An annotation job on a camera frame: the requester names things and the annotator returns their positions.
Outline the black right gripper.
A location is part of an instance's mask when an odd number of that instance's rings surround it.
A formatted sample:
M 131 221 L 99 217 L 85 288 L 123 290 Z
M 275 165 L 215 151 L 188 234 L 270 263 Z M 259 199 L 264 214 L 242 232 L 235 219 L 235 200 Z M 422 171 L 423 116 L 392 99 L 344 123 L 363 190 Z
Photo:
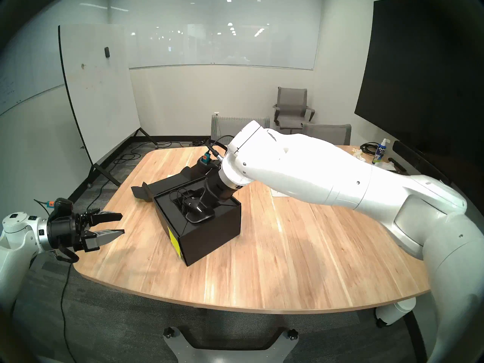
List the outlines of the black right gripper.
M 237 185 L 227 186 L 219 171 L 213 168 L 206 174 L 204 191 L 195 207 L 197 213 L 209 213 L 217 203 L 227 201 L 238 190 Z

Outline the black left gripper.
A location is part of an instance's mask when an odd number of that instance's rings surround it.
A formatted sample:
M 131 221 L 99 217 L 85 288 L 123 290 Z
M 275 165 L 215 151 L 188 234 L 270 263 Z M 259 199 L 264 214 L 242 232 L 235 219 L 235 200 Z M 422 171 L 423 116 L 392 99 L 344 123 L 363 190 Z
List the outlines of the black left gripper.
M 125 233 L 124 229 L 105 229 L 99 231 L 85 231 L 86 226 L 120 221 L 121 213 L 89 209 L 84 214 L 53 210 L 47 220 L 47 238 L 50 250 L 60 250 L 60 247 L 74 251 L 97 251 L 101 246 L 114 241 Z

